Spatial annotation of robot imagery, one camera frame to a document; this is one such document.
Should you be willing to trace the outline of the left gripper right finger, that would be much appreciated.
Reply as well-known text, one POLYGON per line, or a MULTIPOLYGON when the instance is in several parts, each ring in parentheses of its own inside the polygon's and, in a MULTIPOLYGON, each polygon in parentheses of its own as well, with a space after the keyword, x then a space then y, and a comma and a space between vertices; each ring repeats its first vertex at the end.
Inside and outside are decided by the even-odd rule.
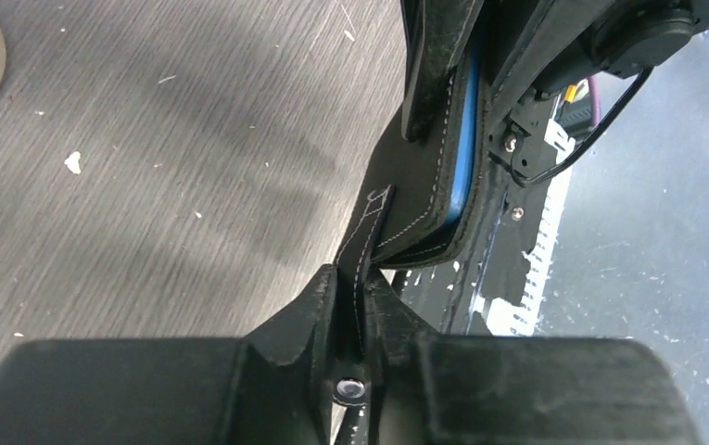
POLYGON ((371 444, 445 444, 434 362, 442 337, 404 304, 383 274, 370 271, 363 290, 371 444))

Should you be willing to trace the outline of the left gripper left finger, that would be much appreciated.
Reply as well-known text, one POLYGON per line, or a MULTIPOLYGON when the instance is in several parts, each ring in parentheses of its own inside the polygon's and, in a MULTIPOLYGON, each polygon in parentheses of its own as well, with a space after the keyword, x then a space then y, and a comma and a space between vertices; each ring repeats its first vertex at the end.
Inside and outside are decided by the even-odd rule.
POLYGON ((299 295, 246 336, 242 444, 327 444, 336 268, 322 266, 299 295))

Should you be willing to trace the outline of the black leather card holder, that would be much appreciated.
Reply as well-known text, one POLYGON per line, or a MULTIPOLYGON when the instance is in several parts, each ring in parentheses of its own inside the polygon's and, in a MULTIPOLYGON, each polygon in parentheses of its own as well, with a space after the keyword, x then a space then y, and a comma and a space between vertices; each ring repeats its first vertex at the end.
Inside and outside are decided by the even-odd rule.
POLYGON ((518 35, 499 16, 505 1, 404 1, 404 95, 373 150, 336 253, 336 362, 365 381, 336 400, 369 412, 363 290, 370 271, 408 271, 453 261, 516 200, 506 167, 528 176, 548 167, 545 141, 555 95, 522 98, 491 118, 493 83, 518 35))

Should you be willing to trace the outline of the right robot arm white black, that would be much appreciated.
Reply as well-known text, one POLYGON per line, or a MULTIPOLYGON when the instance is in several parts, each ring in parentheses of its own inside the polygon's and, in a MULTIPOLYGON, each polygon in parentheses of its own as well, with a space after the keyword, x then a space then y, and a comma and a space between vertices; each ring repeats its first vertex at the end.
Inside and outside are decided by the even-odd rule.
POLYGON ((649 80, 693 36, 709 30, 709 1, 505 1, 499 16, 518 33, 498 44, 506 58, 493 83, 491 118, 504 117, 522 98, 555 95, 606 72, 633 83, 562 162, 535 176, 507 171, 521 187, 549 181, 586 154, 649 80))

